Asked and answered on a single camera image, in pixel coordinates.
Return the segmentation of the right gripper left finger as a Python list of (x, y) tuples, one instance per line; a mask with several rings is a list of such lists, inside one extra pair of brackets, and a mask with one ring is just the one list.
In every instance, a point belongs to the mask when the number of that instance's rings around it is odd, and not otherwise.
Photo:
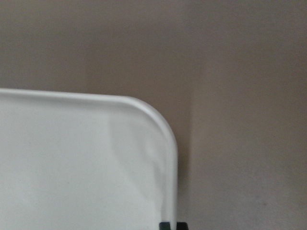
[(169, 222), (160, 222), (159, 230), (171, 230), (171, 226)]

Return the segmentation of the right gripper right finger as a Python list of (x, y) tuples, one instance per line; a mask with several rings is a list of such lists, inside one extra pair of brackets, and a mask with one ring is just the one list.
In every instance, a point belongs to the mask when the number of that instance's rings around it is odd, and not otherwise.
[(189, 230), (186, 222), (177, 222), (176, 230)]

